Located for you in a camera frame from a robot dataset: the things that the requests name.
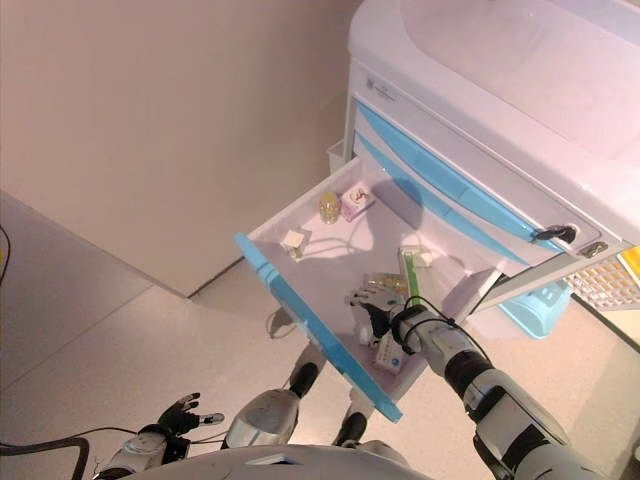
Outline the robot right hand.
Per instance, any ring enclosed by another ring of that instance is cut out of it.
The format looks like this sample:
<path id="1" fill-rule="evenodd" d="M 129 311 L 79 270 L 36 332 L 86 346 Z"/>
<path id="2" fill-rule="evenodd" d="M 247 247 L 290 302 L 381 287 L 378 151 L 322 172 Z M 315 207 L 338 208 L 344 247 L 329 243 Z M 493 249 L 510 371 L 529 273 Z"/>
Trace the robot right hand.
<path id="1" fill-rule="evenodd" d="M 372 348 L 391 328 L 392 317 L 402 310 L 405 298 L 387 287 L 367 284 L 350 292 L 345 303 L 354 317 L 354 336 L 361 346 Z"/>

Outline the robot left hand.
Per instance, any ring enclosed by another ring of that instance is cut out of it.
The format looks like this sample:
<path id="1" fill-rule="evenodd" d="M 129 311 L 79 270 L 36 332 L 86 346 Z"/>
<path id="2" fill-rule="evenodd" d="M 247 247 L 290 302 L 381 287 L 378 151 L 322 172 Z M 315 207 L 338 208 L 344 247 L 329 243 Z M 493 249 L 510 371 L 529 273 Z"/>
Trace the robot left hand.
<path id="1" fill-rule="evenodd" d="M 201 426 L 221 424 L 225 415 L 221 412 L 197 414 L 200 392 L 187 394 L 169 406 L 158 418 L 157 423 L 174 436 L 182 436 Z"/>

